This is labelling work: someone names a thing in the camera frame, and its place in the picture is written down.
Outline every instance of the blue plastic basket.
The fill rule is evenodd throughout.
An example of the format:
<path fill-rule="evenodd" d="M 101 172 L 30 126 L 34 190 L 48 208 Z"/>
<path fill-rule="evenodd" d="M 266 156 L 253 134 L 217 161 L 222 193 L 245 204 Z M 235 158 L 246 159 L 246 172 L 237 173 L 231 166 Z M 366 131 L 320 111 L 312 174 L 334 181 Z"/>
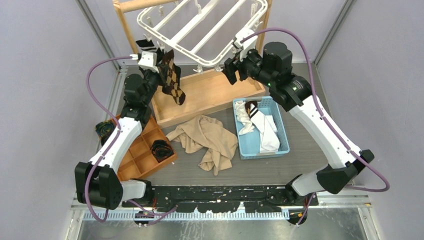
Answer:
<path fill-rule="evenodd" d="M 258 129 L 255 127 L 253 132 L 239 135 L 243 123 L 237 121 L 235 102 L 237 101 L 257 101 L 257 108 L 265 115 L 272 115 L 278 132 L 276 133 L 280 142 L 278 151 L 259 153 L 261 145 Z M 240 150 L 241 159 L 265 159 L 281 157 L 290 151 L 289 142 L 287 141 L 286 130 L 284 129 L 283 119 L 281 118 L 280 109 L 277 103 L 270 96 L 264 97 L 247 97 L 236 98 L 232 101 L 234 110 L 235 128 L 237 129 L 238 149 Z"/>

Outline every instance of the metal floor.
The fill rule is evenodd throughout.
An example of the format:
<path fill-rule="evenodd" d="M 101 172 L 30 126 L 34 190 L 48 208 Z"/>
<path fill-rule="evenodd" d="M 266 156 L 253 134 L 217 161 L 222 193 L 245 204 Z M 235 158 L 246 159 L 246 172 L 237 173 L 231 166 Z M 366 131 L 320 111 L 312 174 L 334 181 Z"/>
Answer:
<path fill-rule="evenodd" d="M 83 221 L 79 240 L 364 240 L 356 208 L 311 208 L 295 226 L 285 220 L 162 221 L 138 228 L 131 221 Z"/>

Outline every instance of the beige cloth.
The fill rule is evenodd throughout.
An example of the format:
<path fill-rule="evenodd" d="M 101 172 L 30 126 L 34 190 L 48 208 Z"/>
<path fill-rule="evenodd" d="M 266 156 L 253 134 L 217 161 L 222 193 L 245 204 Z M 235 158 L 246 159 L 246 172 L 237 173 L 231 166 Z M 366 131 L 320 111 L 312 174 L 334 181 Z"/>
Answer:
<path fill-rule="evenodd" d="M 203 147 L 209 148 L 199 167 L 205 171 L 213 168 L 215 176 L 219 171 L 232 167 L 231 159 L 239 145 L 237 136 L 223 128 L 222 122 L 204 115 L 198 115 L 178 125 L 166 137 L 170 141 L 180 142 L 188 154 L 197 152 Z"/>

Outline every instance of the brown argyle sock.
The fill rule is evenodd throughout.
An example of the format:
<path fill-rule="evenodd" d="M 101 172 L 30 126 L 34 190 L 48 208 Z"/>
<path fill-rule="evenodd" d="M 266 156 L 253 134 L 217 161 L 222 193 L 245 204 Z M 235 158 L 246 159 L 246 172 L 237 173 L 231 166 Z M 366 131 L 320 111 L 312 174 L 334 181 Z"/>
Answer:
<path fill-rule="evenodd" d="M 162 93 L 171 95 L 176 104 L 182 105 L 186 100 L 186 94 L 180 88 L 181 68 L 174 64 L 174 50 L 163 55 L 160 74 L 166 79 Z"/>

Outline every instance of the wooden rod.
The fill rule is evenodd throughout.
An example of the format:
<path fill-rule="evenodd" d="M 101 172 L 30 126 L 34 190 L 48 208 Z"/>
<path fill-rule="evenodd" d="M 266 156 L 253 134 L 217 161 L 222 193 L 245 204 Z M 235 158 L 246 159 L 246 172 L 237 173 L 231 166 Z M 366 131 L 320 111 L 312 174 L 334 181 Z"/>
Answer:
<path fill-rule="evenodd" d="M 123 13 L 129 13 L 140 9 L 175 2 L 176 0 L 132 0 L 120 3 L 120 9 Z"/>
<path fill-rule="evenodd" d="M 134 40 L 133 32 L 131 31 L 127 19 L 125 18 L 125 15 L 122 11 L 121 4 L 122 3 L 120 3 L 119 0 L 113 0 L 113 6 L 115 8 L 116 14 L 118 15 L 123 31 L 125 32 L 126 38 L 128 39 L 129 45 L 131 46 L 132 52 L 134 54 L 138 54 L 139 49 L 137 48 L 136 41 Z"/>

